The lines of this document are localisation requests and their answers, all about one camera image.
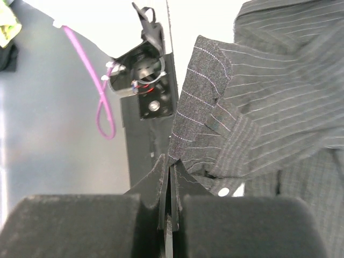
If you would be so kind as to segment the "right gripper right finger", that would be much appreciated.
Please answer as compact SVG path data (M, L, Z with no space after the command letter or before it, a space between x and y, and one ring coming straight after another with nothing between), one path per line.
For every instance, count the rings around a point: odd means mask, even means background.
M304 202L285 197L218 197L170 168L174 257L326 257Z

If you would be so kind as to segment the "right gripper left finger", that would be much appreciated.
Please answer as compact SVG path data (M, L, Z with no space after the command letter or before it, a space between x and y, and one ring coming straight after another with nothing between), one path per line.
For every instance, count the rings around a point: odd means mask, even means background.
M1 230L1 257L164 257L168 167L122 195L32 195Z

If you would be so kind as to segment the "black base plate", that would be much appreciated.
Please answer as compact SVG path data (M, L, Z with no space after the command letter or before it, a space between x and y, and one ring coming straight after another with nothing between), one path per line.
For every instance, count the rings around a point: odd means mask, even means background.
M130 185L137 184L167 152L173 117L178 102L171 33L165 32L152 7L138 7L141 42L113 58L117 70L108 85L120 97L126 134Z

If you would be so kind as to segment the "black pinstriped long sleeve shirt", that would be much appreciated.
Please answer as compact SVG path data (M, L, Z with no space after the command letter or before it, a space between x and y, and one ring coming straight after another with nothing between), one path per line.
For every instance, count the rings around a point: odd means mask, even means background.
M249 1L229 44L199 36L168 151L206 189L335 203L343 175L343 1Z

